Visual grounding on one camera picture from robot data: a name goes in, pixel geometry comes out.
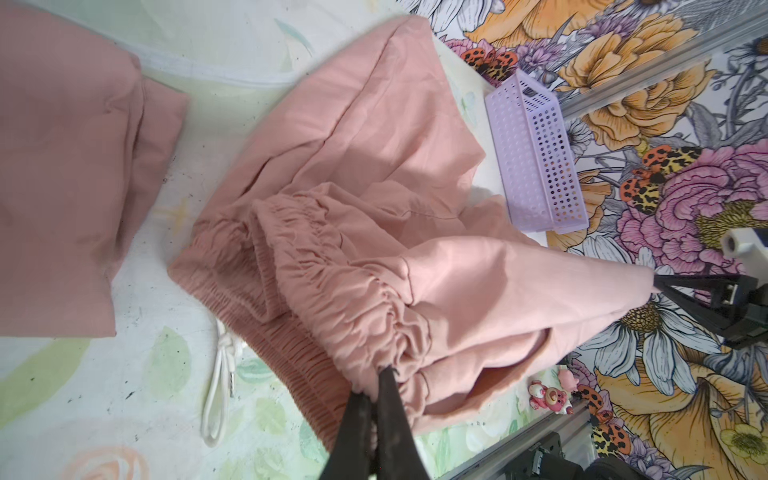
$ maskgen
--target pink bear toy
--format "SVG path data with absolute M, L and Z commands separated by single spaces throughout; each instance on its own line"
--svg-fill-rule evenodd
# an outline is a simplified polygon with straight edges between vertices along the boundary
M 528 393 L 531 394 L 531 407 L 533 410 L 550 409 L 559 415 L 573 415 L 573 406 L 568 394 L 563 390 L 548 388 L 543 386 L 540 381 L 535 380 L 529 387 Z

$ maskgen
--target purple plastic basket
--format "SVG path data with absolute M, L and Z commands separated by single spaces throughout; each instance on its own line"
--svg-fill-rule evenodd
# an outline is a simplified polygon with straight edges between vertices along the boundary
M 485 97 L 512 224 L 523 232 L 589 226 L 557 97 L 522 71 Z

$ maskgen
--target pink fabric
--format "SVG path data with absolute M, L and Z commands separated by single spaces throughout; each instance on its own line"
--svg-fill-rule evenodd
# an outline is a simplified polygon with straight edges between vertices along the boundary
M 326 447 L 397 368 L 415 433 L 467 419 L 650 295 L 653 271 L 540 247 L 503 199 L 419 17 L 302 81 L 253 132 L 169 273 L 256 350 Z
M 0 0 L 0 335 L 113 336 L 110 282 L 162 185 L 186 95 Z

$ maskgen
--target white cable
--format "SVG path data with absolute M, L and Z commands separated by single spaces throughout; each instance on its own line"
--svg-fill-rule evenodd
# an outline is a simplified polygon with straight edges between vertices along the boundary
M 230 398 L 235 396 L 235 368 L 237 368 L 237 359 L 243 353 L 243 340 L 234 333 L 227 331 L 227 327 L 219 319 L 216 319 L 216 331 L 219 337 L 216 362 L 210 375 L 210 387 L 203 407 L 203 425 L 201 426 L 203 440 L 211 448 L 219 445 L 227 430 Z M 218 415 L 219 425 L 216 427 L 216 431 L 213 431 L 210 425 L 210 409 L 213 406 L 216 388 L 219 385 L 221 385 L 221 410 Z

